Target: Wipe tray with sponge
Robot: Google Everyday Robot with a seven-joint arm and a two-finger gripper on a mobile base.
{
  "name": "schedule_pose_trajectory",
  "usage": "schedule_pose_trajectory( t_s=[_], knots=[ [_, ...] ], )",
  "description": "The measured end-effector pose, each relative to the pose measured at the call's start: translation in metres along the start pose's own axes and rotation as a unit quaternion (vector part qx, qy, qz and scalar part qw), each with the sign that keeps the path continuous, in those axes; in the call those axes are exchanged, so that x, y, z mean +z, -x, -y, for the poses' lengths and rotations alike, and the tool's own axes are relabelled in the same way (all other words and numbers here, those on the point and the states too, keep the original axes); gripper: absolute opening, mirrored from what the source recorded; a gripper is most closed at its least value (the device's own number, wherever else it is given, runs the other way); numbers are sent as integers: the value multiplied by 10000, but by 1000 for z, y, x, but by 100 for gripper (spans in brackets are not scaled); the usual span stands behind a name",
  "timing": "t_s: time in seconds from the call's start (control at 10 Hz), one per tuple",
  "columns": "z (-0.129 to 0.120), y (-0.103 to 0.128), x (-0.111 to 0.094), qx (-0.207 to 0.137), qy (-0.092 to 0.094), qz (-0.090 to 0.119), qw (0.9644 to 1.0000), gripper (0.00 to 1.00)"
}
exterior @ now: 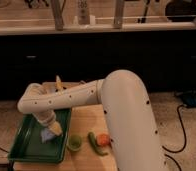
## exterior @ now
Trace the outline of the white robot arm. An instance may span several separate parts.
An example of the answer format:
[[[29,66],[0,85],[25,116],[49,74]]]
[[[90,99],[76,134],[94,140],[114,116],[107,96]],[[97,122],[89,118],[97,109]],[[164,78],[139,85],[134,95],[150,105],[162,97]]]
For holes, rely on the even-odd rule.
[[[18,110],[50,126],[56,109],[95,104],[103,106],[118,171],[169,171],[146,87],[129,70],[53,93],[31,83]]]

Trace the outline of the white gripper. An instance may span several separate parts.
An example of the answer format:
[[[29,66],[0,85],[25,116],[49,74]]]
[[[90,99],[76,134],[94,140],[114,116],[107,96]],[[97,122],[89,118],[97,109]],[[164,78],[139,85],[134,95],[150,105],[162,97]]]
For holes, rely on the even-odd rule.
[[[42,126],[49,126],[48,129],[56,136],[60,136],[62,134],[61,125],[56,121],[56,114],[54,112],[37,113],[34,114],[34,117]]]

